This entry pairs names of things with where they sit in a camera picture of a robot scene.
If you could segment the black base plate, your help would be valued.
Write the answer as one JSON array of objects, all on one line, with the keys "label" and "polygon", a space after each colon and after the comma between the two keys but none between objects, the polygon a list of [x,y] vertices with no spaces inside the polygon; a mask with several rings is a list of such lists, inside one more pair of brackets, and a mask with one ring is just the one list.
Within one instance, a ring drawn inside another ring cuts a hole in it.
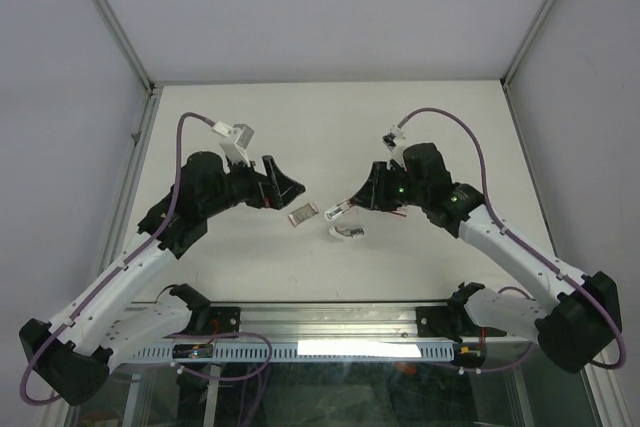
[{"label": "black base plate", "polygon": [[442,337],[461,342],[467,337],[479,338],[482,333],[489,338],[507,336],[502,330],[474,324],[463,309],[447,305],[418,306],[415,308],[415,317],[419,338]]},{"label": "black base plate", "polygon": [[217,334],[238,332],[241,308],[238,306],[208,305],[195,309],[187,326],[171,337],[212,337]]}]

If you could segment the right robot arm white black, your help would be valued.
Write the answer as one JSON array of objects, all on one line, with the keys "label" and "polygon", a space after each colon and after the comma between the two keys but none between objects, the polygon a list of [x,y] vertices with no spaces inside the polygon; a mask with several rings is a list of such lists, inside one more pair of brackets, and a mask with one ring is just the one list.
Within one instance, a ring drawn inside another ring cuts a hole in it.
[{"label": "right robot arm white black", "polygon": [[528,292],[518,298],[470,282],[460,284],[447,310],[427,323],[459,342],[477,327],[494,328],[537,345],[556,366],[577,373],[611,343],[621,344],[616,283],[605,273],[587,275],[539,252],[491,210],[485,195],[454,182],[432,143],[412,145],[402,162],[373,163],[352,205],[392,212],[417,207],[435,226],[485,254]]}]

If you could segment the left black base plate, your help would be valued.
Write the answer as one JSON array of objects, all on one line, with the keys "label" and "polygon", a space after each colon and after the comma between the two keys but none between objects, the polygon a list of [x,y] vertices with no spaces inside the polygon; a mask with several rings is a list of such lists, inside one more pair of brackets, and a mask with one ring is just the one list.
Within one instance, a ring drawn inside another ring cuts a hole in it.
[{"label": "left black base plate", "polygon": [[217,334],[238,332],[241,308],[238,306],[208,305],[195,309],[187,326],[171,337],[212,337]]}]

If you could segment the pink white mini stapler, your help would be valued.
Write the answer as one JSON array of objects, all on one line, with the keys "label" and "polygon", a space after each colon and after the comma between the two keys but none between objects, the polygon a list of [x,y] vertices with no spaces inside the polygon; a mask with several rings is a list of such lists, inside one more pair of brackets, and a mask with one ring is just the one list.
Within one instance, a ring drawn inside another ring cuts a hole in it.
[{"label": "pink white mini stapler", "polygon": [[365,236],[366,232],[363,227],[360,226],[332,226],[329,229],[331,236],[343,242],[353,241]]}]

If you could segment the aluminium frame post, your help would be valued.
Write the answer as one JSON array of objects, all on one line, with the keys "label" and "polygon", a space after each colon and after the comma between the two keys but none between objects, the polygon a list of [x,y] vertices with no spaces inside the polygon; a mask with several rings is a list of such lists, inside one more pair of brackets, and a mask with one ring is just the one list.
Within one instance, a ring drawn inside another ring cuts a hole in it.
[{"label": "aluminium frame post", "polygon": [[144,91],[148,95],[151,95],[155,88],[155,83],[151,79],[147,69],[144,67],[111,3],[109,0],[91,0],[91,2],[101,17],[106,29],[110,33],[116,47],[134,73],[137,81],[140,83]]},{"label": "aluminium frame post", "polygon": [[536,39],[539,37],[545,23],[553,12],[557,1],[558,0],[542,0],[541,4],[537,8],[522,41],[516,49],[504,75],[501,77],[501,85],[504,91],[508,91],[510,89],[511,83],[525,62],[531,48],[536,42]]}]

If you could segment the left aluminium frame post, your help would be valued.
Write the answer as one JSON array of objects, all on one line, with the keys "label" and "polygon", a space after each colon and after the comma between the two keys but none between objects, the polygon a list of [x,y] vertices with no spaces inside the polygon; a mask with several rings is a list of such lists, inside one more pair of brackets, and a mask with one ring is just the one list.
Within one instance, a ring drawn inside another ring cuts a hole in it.
[{"label": "left aluminium frame post", "polygon": [[110,33],[116,47],[134,73],[137,81],[140,83],[144,91],[148,95],[151,95],[155,88],[155,83],[151,79],[147,69],[144,67],[111,3],[109,0],[91,0],[91,2],[101,17],[106,29]]}]

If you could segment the aluminium front rail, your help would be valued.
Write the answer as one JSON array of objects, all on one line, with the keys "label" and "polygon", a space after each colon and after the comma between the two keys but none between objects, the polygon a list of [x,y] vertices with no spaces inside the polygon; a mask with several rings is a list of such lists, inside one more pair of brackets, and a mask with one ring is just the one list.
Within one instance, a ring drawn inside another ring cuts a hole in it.
[{"label": "aluminium front rail", "polygon": [[212,302],[238,306],[238,332],[254,332],[273,342],[310,339],[357,339],[384,342],[435,340],[419,338],[415,308],[447,305],[444,301],[418,302]]}]

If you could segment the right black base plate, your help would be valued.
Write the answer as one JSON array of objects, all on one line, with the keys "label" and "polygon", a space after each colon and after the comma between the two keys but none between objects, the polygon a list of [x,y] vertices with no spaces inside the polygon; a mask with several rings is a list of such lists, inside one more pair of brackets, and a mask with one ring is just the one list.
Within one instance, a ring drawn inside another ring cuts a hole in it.
[{"label": "right black base plate", "polygon": [[418,306],[415,308],[415,317],[419,338],[442,337],[461,342],[467,337],[479,338],[482,333],[489,338],[507,336],[502,330],[474,324],[463,309],[447,305]]}]

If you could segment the red white staple box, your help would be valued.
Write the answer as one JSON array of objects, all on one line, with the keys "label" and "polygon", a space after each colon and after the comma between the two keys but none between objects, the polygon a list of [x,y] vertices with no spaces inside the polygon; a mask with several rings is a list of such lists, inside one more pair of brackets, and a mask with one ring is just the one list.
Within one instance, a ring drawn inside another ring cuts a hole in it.
[{"label": "red white staple box", "polygon": [[287,215],[287,218],[293,227],[297,227],[318,214],[318,207],[314,203],[309,202],[291,211]]}]

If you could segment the right aluminium frame post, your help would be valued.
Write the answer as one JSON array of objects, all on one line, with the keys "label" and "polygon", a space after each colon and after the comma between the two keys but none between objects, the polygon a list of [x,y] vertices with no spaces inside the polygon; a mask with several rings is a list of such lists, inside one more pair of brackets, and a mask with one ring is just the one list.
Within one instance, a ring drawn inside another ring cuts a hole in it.
[{"label": "right aluminium frame post", "polygon": [[558,0],[542,0],[541,4],[537,8],[522,41],[516,49],[504,75],[501,77],[501,85],[504,91],[508,91],[510,89],[511,83],[525,62],[531,48],[536,42],[536,39],[539,37],[545,23],[553,12],[557,1]]}]

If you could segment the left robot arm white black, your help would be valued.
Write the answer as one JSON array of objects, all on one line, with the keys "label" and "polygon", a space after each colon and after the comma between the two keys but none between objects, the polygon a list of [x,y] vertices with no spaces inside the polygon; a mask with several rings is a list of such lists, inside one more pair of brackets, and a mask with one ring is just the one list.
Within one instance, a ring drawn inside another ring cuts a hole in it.
[{"label": "left robot arm white black", "polygon": [[232,163],[208,151],[177,164],[169,193],[139,222],[130,244],[69,306],[48,321],[35,318],[19,331],[29,361],[57,398],[78,406],[93,397],[111,373],[152,342],[184,333],[211,334],[211,302],[186,283],[127,319],[120,316],[151,280],[174,265],[207,232],[210,218],[239,204],[281,210],[305,186],[285,175],[273,157]]}]

